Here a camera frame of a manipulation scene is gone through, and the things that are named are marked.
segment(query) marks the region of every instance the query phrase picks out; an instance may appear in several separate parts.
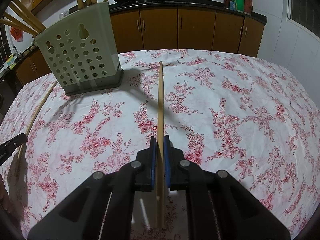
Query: window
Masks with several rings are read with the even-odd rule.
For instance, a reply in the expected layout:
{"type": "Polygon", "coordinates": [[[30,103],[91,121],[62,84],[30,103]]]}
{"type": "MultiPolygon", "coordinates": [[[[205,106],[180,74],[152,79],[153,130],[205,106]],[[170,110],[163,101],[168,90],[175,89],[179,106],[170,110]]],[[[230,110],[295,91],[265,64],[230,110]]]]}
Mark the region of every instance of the window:
{"type": "Polygon", "coordinates": [[[289,19],[301,24],[320,37],[320,14],[310,0],[291,0],[289,19]]]}
{"type": "Polygon", "coordinates": [[[4,24],[0,24],[0,65],[7,61],[11,55],[11,50],[8,44],[7,35],[5,34],[4,24]]]}

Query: tablecloth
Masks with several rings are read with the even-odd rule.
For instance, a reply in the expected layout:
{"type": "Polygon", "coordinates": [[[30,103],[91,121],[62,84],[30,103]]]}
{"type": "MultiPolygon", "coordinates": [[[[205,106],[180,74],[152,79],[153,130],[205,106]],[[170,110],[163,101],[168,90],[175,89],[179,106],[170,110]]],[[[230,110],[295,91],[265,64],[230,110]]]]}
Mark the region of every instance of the tablecloth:
{"type": "MultiPolygon", "coordinates": [[[[0,167],[24,236],[93,172],[118,171],[156,137],[160,60],[173,146],[203,170],[227,170],[292,238],[301,231],[320,202],[320,112],[287,69],[193,49],[119,58],[119,88],[67,97],[57,84],[28,137],[20,177],[13,176],[13,157],[0,167]]],[[[26,131],[54,81],[49,74],[23,87],[1,124],[1,142],[26,131]]],[[[136,194],[132,239],[188,239],[183,194],[167,192],[161,230],[152,227],[149,199],[136,194]]]]}

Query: person's hand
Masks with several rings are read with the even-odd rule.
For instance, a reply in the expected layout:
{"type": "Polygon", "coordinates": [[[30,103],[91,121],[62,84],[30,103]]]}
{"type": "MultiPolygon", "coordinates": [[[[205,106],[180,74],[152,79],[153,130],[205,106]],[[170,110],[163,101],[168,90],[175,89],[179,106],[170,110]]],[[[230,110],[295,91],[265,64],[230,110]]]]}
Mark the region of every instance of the person's hand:
{"type": "Polygon", "coordinates": [[[10,200],[7,190],[4,187],[3,178],[0,174],[0,205],[3,209],[6,210],[9,214],[11,213],[10,200]]]}

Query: metal screw head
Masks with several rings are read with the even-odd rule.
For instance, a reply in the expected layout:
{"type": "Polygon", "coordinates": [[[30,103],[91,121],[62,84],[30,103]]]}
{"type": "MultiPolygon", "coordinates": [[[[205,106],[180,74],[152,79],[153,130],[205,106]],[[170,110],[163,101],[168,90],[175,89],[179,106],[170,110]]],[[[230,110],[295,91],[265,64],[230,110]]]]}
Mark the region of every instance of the metal screw head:
{"type": "Polygon", "coordinates": [[[188,160],[181,160],[180,165],[182,167],[188,167],[190,165],[190,162],[188,160]]]}
{"type": "Polygon", "coordinates": [[[103,177],[103,172],[97,171],[93,174],[94,179],[101,179],[103,177]]]}
{"type": "Polygon", "coordinates": [[[133,168],[138,168],[140,166],[141,166],[141,162],[139,162],[139,161],[133,161],[131,163],[131,167],[133,167],[133,168]]]}
{"type": "Polygon", "coordinates": [[[228,176],[228,173],[224,170],[220,170],[220,171],[218,171],[218,176],[220,178],[226,178],[228,176]]]}

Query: red plastic bag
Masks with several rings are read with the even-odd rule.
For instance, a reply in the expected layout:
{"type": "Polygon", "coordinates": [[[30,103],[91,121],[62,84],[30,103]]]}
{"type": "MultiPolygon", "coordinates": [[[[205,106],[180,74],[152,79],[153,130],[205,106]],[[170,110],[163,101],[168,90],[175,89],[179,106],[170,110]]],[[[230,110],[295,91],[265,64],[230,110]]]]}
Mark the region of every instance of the red plastic bag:
{"type": "Polygon", "coordinates": [[[23,41],[23,31],[22,30],[19,30],[19,29],[16,29],[14,27],[11,27],[10,29],[10,34],[12,37],[14,37],[14,39],[16,41],[19,41],[19,42],[22,42],[23,41]]]}

